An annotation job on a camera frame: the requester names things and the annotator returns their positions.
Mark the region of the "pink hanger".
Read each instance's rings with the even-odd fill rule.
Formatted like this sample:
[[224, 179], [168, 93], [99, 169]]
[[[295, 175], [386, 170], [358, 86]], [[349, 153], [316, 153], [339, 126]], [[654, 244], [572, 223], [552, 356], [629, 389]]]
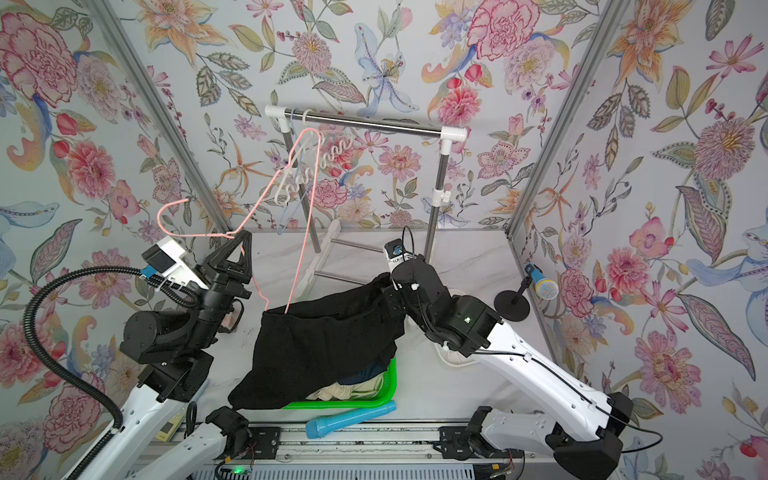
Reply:
[[[310, 149], [309, 144], [304, 140], [308, 135], [314, 135], [316, 137], [316, 143], [314, 144], [314, 162], [306, 163], [302, 161], [303, 153]], [[227, 240], [233, 240], [237, 234], [245, 229], [246, 224], [251, 219], [252, 215], [258, 210], [261, 204], [267, 199], [270, 193], [273, 193], [275, 202], [280, 199], [284, 200], [284, 208], [287, 209], [290, 198], [293, 195], [293, 191], [296, 191], [296, 201], [309, 200], [308, 207], [309, 212], [306, 214], [306, 226], [304, 232], [304, 240], [302, 243], [302, 249], [299, 257], [299, 261], [296, 267], [292, 289], [289, 295], [288, 305], [291, 305], [293, 297], [298, 285], [299, 273], [303, 264], [307, 242], [310, 236], [310, 230], [314, 227], [313, 212], [316, 202], [316, 188], [317, 177], [320, 173], [320, 169], [325, 165], [325, 161], [322, 156], [322, 146], [325, 143], [325, 136], [316, 128], [307, 127], [304, 128], [298, 135], [298, 138], [294, 146], [288, 152], [288, 160], [290, 164], [286, 164], [278, 169], [270, 178], [264, 191], [258, 198], [258, 200], [252, 205], [250, 210], [245, 214], [245, 219], [232, 230], [224, 233], [195, 233], [195, 234], [178, 234], [172, 233], [165, 226], [163, 221], [163, 214], [171, 206], [178, 206], [189, 202], [184, 198], [181, 200], [173, 201], [164, 204], [156, 215], [156, 223], [161, 232], [163, 232], [169, 238], [221, 238]]]

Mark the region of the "white hanger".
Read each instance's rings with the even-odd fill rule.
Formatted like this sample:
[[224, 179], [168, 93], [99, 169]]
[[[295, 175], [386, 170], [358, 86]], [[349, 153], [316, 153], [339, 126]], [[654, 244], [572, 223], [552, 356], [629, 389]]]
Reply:
[[[307, 124], [304, 124], [304, 128], [295, 138], [295, 143], [298, 144], [299, 142], [305, 148], [303, 162], [308, 167], [308, 178], [305, 187], [307, 185], [313, 187], [316, 177], [322, 170], [334, 167], [339, 156], [343, 156], [346, 152], [354, 149], [354, 140], [352, 138], [345, 136], [334, 138], [332, 135], [328, 135], [327, 132], [318, 128], [312, 128]], [[272, 186], [275, 187], [273, 200], [278, 188], [280, 175], [285, 168], [287, 160], [288, 158], [276, 170], [273, 177]]]

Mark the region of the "black shorts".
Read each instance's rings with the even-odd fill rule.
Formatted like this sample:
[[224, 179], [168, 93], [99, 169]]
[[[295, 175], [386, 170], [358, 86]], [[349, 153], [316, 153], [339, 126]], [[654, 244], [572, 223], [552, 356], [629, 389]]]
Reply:
[[262, 314], [252, 368], [228, 395], [236, 410], [281, 409], [376, 364], [390, 365], [405, 313], [388, 273]]

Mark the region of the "beige shorts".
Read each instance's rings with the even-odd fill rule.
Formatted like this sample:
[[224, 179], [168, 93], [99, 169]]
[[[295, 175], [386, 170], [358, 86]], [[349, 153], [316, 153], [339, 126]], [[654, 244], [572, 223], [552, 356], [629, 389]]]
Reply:
[[383, 375], [380, 374], [374, 378], [362, 383], [342, 385], [335, 382], [325, 386], [312, 394], [308, 395], [308, 401], [346, 401], [346, 400], [368, 400], [375, 397], [383, 384]]

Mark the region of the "navy blue shorts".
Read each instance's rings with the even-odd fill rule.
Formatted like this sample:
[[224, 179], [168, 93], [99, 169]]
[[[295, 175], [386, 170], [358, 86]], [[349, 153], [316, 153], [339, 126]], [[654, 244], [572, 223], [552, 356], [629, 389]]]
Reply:
[[356, 385], [356, 384], [367, 382], [381, 375], [382, 373], [386, 372], [388, 369], [388, 366], [389, 366], [388, 363], [381, 363], [379, 361], [374, 361], [370, 365], [362, 369], [361, 371], [339, 379], [338, 383], [340, 385]]

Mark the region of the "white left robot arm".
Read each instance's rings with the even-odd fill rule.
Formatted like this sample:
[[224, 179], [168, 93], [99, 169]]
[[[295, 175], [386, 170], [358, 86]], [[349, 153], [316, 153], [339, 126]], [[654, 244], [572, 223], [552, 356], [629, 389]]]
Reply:
[[[167, 236], [143, 252], [143, 269], [101, 265], [75, 270], [41, 287], [26, 305], [22, 328], [35, 357], [112, 417], [66, 478], [124, 478], [155, 434], [193, 400], [207, 380], [213, 363], [208, 348], [235, 304], [251, 295], [247, 286], [253, 273], [252, 235], [248, 231], [225, 235], [223, 243], [196, 267], [185, 262], [185, 253], [182, 245]], [[141, 310], [127, 320], [119, 350], [143, 369], [124, 405], [61, 365], [37, 333], [37, 312], [47, 297], [63, 285], [101, 274], [140, 278], [177, 306]]]

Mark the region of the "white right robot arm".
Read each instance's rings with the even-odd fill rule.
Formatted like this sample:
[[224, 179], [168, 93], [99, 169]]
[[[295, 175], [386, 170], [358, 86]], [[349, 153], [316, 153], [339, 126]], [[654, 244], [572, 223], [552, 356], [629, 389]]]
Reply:
[[384, 248], [396, 304], [433, 344], [484, 364], [542, 407], [515, 414], [478, 407], [463, 430], [442, 441], [441, 451], [460, 460], [502, 453], [551, 456], [577, 479], [607, 479], [629, 454], [622, 432], [634, 403], [606, 394], [568, 374], [537, 351], [500, 314], [470, 295], [453, 295], [422, 255], [393, 241]]

